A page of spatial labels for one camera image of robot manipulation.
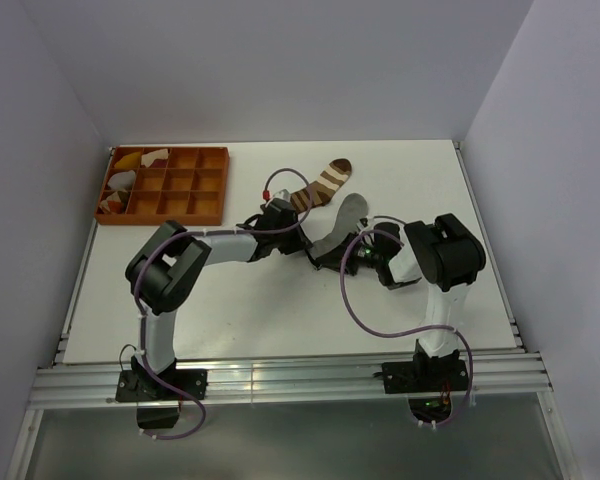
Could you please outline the grey sock with black stripes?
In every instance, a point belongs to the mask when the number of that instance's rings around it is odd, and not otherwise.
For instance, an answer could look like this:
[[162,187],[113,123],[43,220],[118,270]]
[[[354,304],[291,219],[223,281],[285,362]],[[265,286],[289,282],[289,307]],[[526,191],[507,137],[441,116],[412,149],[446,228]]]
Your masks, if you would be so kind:
[[337,212],[333,229],[325,237],[313,243],[315,251],[323,255],[340,245],[345,239],[355,238],[368,226],[368,215],[368,203],[361,194],[347,195]]

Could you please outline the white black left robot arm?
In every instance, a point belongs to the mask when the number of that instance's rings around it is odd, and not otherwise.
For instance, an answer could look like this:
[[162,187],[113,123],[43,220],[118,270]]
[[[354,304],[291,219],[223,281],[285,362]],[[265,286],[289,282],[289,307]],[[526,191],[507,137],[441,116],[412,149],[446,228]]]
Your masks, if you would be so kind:
[[140,315],[140,345],[132,362],[140,376],[139,388],[152,399],[163,399],[173,391],[176,312],[204,268],[253,263],[275,250],[289,255],[310,245],[298,213],[282,198],[270,200],[261,213],[232,230],[204,233],[174,220],[163,223],[125,271]]

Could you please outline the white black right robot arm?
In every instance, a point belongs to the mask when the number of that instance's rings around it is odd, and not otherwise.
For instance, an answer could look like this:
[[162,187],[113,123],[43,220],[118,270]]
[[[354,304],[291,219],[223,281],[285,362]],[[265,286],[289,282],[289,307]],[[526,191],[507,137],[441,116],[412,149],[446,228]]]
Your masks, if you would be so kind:
[[[457,359],[461,349],[470,350],[458,326],[469,289],[486,266],[484,247],[452,213],[436,217],[431,224],[388,216],[371,228],[364,229],[364,223],[336,223],[307,256],[314,267],[339,274],[345,309],[363,331],[383,339],[416,339],[416,355],[423,359],[413,365],[414,381],[423,389],[435,389],[448,374],[443,360]],[[374,270],[389,290],[426,283],[427,305],[419,326],[389,333],[363,323],[352,309],[345,285],[345,277],[356,275],[361,267]]]

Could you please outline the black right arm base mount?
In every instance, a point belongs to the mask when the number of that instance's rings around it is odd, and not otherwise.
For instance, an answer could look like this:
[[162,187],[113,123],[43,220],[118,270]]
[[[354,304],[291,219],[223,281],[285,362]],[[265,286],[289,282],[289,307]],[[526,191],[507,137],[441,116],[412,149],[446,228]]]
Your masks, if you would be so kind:
[[425,394],[428,397],[409,399],[412,415],[424,423],[439,423],[450,418],[451,396],[467,391],[469,373],[458,349],[442,357],[430,357],[422,349],[409,361],[385,362],[373,377],[382,381],[384,393]]

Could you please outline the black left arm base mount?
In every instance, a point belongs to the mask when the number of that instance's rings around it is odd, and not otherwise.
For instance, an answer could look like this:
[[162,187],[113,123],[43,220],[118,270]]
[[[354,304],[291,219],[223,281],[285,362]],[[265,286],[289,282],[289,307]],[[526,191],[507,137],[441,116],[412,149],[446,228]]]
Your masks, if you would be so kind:
[[[180,369],[174,360],[157,376],[188,395],[203,400],[206,394],[208,371],[205,369]],[[131,368],[122,370],[118,378],[115,394],[117,403],[148,403],[177,401],[185,397],[156,382],[144,367],[132,358]],[[136,408],[136,423],[139,428],[149,431],[162,431],[173,428],[179,420],[181,406]]]

